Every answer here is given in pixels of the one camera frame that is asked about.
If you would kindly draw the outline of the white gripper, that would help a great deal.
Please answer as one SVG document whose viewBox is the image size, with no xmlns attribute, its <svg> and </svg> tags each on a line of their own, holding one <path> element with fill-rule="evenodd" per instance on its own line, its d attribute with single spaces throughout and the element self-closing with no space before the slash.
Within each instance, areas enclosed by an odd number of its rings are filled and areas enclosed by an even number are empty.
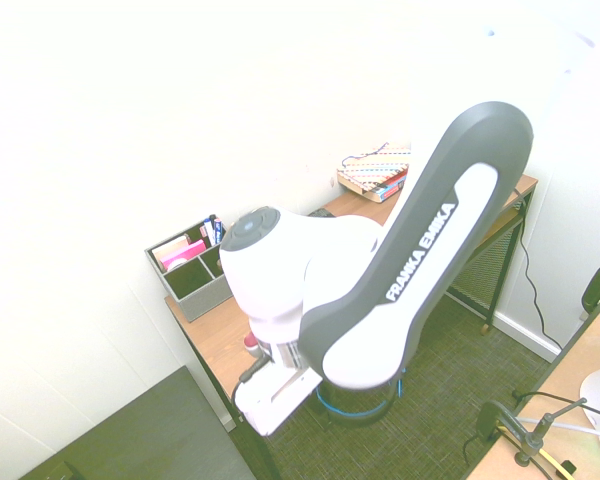
<svg viewBox="0 0 600 480">
<path fill-rule="evenodd" d="M 235 403 L 261 436 L 273 434 L 322 382 L 311 368 L 263 367 L 241 383 Z"/>
</svg>

